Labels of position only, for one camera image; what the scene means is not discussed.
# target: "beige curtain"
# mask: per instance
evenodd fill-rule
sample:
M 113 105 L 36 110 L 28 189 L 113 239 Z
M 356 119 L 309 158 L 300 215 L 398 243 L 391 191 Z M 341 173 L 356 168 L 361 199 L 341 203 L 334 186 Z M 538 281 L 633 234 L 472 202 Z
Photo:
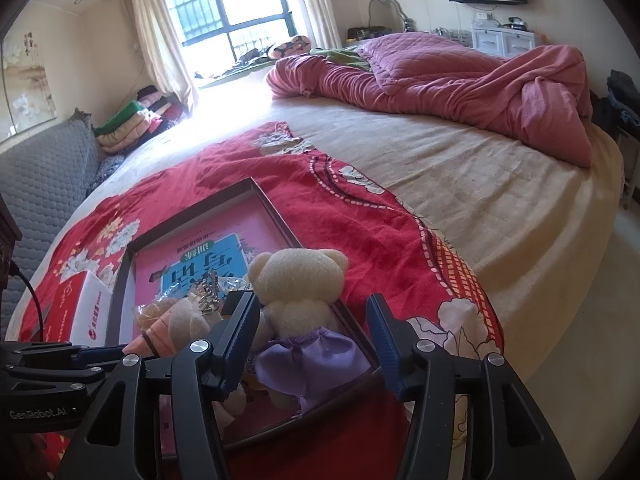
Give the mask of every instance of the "beige curtain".
M 319 48 L 342 48 L 340 33 L 335 24 L 331 0 L 304 0 L 311 29 Z
M 165 0 L 131 0 L 131 4 L 149 76 L 160 91 L 175 93 L 191 114 L 198 105 L 198 90 Z

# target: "white cabinet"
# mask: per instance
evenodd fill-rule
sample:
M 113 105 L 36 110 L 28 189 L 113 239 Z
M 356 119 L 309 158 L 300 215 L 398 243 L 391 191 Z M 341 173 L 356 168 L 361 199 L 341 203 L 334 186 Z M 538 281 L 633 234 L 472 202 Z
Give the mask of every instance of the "white cabinet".
M 474 30 L 473 35 L 474 49 L 484 52 L 485 54 L 503 56 L 502 37 L 498 32 L 492 30 Z
M 542 44 L 537 34 L 511 28 L 473 27 L 472 34 L 474 49 L 492 56 L 514 57 Z

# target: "green blanket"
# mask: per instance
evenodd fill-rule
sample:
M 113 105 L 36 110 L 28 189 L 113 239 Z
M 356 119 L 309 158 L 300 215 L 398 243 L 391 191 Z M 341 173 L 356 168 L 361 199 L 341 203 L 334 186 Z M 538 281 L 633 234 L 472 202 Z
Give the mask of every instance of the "green blanket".
M 130 118 L 132 118 L 134 113 L 141 112 L 144 109 L 145 107 L 143 107 L 143 105 L 141 105 L 138 101 L 130 102 L 127 106 L 125 106 L 122 110 L 115 114 L 104 126 L 101 126 L 100 128 L 94 128 L 94 135 L 98 137 L 101 135 L 112 134 Z
M 312 56 L 323 56 L 327 61 L 338 65 L 352 66 L 371 72 L 371 65 L 353 50 L 324 50 L 322 48 L 314 48 L 310 54 Z

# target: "purple dress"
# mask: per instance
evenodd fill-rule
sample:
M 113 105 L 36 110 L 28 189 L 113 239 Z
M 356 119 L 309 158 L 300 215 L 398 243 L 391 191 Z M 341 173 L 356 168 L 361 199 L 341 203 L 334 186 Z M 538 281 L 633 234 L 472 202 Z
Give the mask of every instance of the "purple dress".
M 370 363 L 353 339 L 324 327 L 302 337 L 275 339 L 255 356 L 257 379 L 298 398 L 302 413 L 329 390 L 353 381 Z

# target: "pink quilt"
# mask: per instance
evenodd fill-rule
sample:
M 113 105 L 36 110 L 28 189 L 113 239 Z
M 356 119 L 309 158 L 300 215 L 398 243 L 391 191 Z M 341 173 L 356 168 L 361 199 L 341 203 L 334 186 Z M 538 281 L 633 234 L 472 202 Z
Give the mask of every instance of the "pink quilt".
M 519 139 L 584 168 L 593 157 L 581 118 L 592 113 L 586 63 L 568 45 L 513 59 L 433 34 L 372 40 L 360 49 L 372 72 L 324 57 L 287 57 L 267 76 L 277 98 L 318 95 L 391 114 L 436 115 Z

